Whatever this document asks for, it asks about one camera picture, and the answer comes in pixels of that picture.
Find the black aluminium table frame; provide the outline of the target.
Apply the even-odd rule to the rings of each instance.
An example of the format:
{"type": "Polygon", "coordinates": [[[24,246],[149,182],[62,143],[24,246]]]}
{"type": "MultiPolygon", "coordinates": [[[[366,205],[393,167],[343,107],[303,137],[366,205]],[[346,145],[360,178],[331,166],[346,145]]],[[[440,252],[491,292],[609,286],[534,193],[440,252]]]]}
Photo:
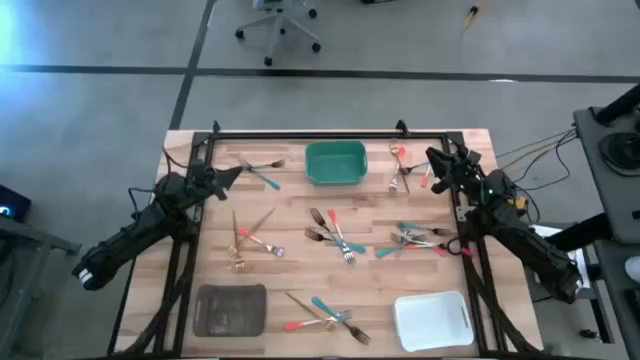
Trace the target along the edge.
{"type": "Polygon", "coordinates": [[[391,193],[388,185],[395,167],[391,145],[405,148],[408,163],[421,162],[428,147],[450,144],[447,130],[334,131],[224,131],[212,145],[212,162],[226,168],[240,159],[253,164],[285,159],[281,169],[269,169],[275,190],[252,174],[241,176],[226,201],[210,199],[203,211],[196,247],[177,249],[165,240],[142,253],[131,269],[122,310],[109,344],[119,352],[134,343],[160,306],[171,266],[190,265],[194,270],[184,300],[171,311],[164,341],[165,356],[196,358],[267,357],[336,358],[400,357],[404,355],[395,332],[393,305],[401,296],[444,291],[466,293],[465,272],[487,259],[499,303],[513,324],[534,346],[542,343],[539,326],[521,263],[503,246],[487,239],[472,258],[441,256],[428,249],[402,251],[384,258],[375,253],[390,243],[390,233],[400,221],[452,228],[456,217],[451,197],[436,195],[409,179],[410,192],[391,193]],[[367,150],[368,172],[362,182],[345,187],[312,185],[304,169],[305,149],[316,141],[359,140],[367,150]],[[253,233],[265,243],[285,250],[274,256],[246,238],[241,256],[243,272],[233,270],[228,249],[233,244],[232,212],[239,227],[249,231],[274,208],[266,222],[253,233]],[[327,214],[333,209],[346,243],[363,245],[364,254],[352,251],[356,263],[349,265],[331,242],[305,236],[311,228],[330,237],[310,213],[317,208],[330,231],[338,234],[327,214]],[[266,327],[257,337],[196,337],[194,304],[202,285],[238,286],[262,284],[267,291],[266,327]],[[329,331],[322,325],[286,332],[289,322],[313,317],[285,295],[288,291],[316,314],[330,317],[312,303],[319,297],[336,312],[352,311],[349,320],[370,336],[368,345],[354,339],[338,323],[329,331]]]}

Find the teal green plastic bin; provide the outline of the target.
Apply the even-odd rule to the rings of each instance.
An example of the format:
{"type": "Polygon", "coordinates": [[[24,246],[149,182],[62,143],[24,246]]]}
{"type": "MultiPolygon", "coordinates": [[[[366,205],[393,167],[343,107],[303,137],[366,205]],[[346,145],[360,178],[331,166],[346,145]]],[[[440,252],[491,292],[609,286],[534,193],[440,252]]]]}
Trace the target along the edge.
{"type": "Polygon", "coordinates": [[[316,186],[348,186],[368,172],[367,152],[360,141],[322,141],[305,149],[305,173],[316,186]]]}

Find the white plastic bin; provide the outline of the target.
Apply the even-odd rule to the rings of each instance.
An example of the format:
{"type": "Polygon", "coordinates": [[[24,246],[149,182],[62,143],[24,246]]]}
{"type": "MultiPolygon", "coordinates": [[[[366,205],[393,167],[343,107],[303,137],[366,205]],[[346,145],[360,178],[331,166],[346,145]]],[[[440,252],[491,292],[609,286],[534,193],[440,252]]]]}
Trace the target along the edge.
{"type": "Polygon", "coordinates": [[[466,346],[474,341],[465,298],[457,291],[402,296],[393,309],[396,333],[407,352],[466,346]]]}

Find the yellow-handled floor tool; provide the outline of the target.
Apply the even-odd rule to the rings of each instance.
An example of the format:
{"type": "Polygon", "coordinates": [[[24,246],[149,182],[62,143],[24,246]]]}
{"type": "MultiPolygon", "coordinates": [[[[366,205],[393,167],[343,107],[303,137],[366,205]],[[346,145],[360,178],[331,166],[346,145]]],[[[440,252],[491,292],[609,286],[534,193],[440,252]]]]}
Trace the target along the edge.
{"type": "Polygon", "coordinates": [[[469,8],[469,11],[466,15],[463,30],[466,31],[475,21],[481,9],[481,4],[477,3],[469,8]]]}

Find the grey office chair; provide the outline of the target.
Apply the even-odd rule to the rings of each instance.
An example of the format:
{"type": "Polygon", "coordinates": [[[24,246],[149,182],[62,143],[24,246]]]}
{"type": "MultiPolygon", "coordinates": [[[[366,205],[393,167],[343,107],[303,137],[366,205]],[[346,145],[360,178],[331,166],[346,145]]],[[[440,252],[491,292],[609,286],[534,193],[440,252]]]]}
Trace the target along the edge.
{"type": "Polygon", "coordinates": [[[289,12],[295,8],[296,3],[307,10],[307,15],[311,19],[315,19],[318,15],[317,10],[313,6],[308,6],[306,0],[252,0],[252,8],[256,10],[264,10],[268,15],[254,20],[235,29],[234,36],[238,41],[245,40],[245,31],[252,28],[269,26],[270,38],[268,40],[263,64],[265,67],[273,65],[273,55],[280,38],[287,33],[288,28],[293,28],[301,32],[311,40],[311,51],[319,53],[322,50],[320,38],[313,32],[301,25],[298,21],[289,15],[289,12]]]}

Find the black diagonal stand beam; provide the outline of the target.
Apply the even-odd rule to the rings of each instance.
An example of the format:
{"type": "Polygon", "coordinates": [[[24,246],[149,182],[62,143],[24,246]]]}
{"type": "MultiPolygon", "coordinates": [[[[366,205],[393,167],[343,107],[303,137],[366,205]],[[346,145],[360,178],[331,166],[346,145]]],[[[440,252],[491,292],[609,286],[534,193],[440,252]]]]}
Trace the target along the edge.
{"type": "Polygon", "coordinates": [[[568,252],[583,248],[595,241],[614,238],[605,213],[595,215],[556,233],[546,240],[560,251],[568,252]]]}

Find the black device with blue light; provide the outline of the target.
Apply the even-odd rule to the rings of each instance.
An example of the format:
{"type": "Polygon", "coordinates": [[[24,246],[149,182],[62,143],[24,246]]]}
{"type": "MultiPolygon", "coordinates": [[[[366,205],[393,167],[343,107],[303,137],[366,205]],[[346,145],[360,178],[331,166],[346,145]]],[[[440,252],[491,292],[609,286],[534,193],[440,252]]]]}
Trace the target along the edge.
{"type": "Polygon", "coordinates": [[[29,198],[0,185],[0,217],[23,223],[31,204],[29,198]]]}

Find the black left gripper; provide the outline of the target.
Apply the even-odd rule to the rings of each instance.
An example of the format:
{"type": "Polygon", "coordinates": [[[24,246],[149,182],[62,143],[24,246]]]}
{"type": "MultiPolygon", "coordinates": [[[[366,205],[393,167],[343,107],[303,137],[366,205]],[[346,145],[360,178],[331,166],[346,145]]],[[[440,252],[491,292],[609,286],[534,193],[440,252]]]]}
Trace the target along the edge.
{"type": "Polygon", "coordinates": [[[243,171],[242,166],[214,170],[203,161],[196,160],[188,167],[187,194],[197,200],[204,200],[212,195],[218,200],[226,200],[233,183],[243,171]]]}

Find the grey equipment cart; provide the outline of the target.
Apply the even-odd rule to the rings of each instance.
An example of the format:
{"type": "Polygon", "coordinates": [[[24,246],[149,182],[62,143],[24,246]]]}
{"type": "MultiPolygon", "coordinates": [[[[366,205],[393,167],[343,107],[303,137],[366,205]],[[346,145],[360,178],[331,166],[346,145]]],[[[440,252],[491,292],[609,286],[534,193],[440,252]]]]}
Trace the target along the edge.
{"type": "Polygon", "coordinates": [[[640,83],[573,118],[613,236],[640,245],[640,83]]]}

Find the grey side stand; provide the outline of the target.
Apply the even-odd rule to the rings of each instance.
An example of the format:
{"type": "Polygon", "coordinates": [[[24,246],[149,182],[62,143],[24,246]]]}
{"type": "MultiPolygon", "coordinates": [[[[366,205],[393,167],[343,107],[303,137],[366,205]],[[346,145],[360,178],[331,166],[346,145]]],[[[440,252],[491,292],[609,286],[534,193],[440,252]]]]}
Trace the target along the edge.
{"type": "Polygon", "coordinates": [[[0,217],[0,241],[11,246],[8,291],[0,294],[0,360],[8,360],[50,252],[75,256],[81,245],[6,217],[0,217]]]}

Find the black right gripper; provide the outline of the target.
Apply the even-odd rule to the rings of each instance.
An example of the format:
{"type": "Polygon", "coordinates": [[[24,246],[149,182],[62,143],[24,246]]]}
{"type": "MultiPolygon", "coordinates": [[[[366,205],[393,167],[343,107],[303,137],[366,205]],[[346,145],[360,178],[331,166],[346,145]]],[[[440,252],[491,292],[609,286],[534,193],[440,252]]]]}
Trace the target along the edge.
{"type": "Polygon", "coordinates": [[[425,153],[435,176],[445,176],[449,172],[449,176],[432,185],[433,193],[441,194],[450,188],[463,193],[481,192],[481,155],[478,152],[469,148],[458,148],[452,156],[429,147],[425,153]]]}

